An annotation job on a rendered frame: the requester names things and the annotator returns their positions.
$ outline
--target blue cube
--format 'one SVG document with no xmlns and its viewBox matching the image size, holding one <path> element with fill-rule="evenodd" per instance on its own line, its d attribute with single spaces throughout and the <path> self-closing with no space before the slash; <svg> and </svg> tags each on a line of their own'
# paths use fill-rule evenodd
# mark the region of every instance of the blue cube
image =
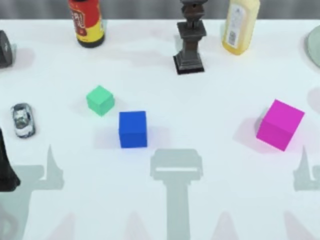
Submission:
<svg viewBox="0 0 320 240">
<path fill-rule="evenodd" d="M 147 147 L 147 117 L 145 111 L 119 113 L 119 138 L 121 148 Z"/>
</svg>

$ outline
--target pink cube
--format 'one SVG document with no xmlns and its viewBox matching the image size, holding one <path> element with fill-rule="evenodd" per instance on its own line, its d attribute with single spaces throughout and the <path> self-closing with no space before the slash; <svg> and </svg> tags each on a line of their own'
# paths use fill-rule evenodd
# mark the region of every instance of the pink cube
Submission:
<svg viewBox="0 0 320 240">
<path fill-rule="evenodd" d="M 303 111 L 274 100 L 260 124 L 256 138 L 285 151 L 304 115 Z"/>
</svg>

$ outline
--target gray background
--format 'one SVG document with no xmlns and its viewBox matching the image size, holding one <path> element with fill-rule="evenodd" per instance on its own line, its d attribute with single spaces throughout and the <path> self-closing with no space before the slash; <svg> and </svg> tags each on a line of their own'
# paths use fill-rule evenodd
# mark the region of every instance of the gray background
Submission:
<svg viewBox="0 0 320 240">
<path fill-rule="evenodd" d="M 320 19 L 320 0 L 260 0 L 260 19 Z M 206 16 L 225 19 L 228 0 L 208 0 Z M 101 0 L 105 19 L 180 19 L 180 0 Z M 0 19 L 69 19 L 67 0 L 0 0 Z"/>
</svg>

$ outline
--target white table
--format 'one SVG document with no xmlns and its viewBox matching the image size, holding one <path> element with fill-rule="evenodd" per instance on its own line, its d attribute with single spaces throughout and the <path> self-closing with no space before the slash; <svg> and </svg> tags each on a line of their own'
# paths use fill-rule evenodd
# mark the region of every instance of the white table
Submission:
<svg viewBox="0 0 320 240">
<path fill-rule="evenodd" d="M 188 188 L 192 240 L 313 240 L 303 228 L 320 237 L 320 192 L 293 189 L 303 146 L 311 166 L 320 162 L 320 71 L 303 50 L 319 21 L 258 21 L 241 56 L 222 47 L 223 21 L 204 21 L 205 73 L 181 76 L 172 58 L 181 44 L 176 22 L 108 21 L 104 45 L 84 49 L 71 21 L 0 20 L 17 46 L 14 66 L 0 71 L 9 159 L 15 169 L 45 167 L 51 145 L 65 181 L 61 190 L 30 189 L 30 170 L 15 193 L 0 195 L 12 199 L 4 210 L 24 206 L 23 214 L 11 213 L 23 240 L 167 239 L 166 187 L 150 176 L 159 148 L 195 149 L 202 157 L 203 177 Z M 97 85 L 116 98 L 104 117 L 86 105 Z M 274 99 L 306 112 L 286 152 L 254 136 Z M 33 107 L 38 130 L 26 140 L 15 136 L 10 116 L 19 102 Z M 118 114 L 136 110 L 147 112 L 149 147 L 120 149 Z M 228 218 L 235 236 L 228 237 Z"/>
</svg>

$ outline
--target red and yellow can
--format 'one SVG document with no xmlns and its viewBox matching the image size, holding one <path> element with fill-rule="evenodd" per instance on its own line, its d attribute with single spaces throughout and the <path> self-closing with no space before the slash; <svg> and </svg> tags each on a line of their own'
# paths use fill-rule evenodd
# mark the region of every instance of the red and yellow can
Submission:
<svg viewBox="0 0 320 240">
<path fill-rule="evenodd" d="M 101 45 L 105 30 L 99 0 L 68 0 L 76 38 L 86 48 Z"/>
</svg>

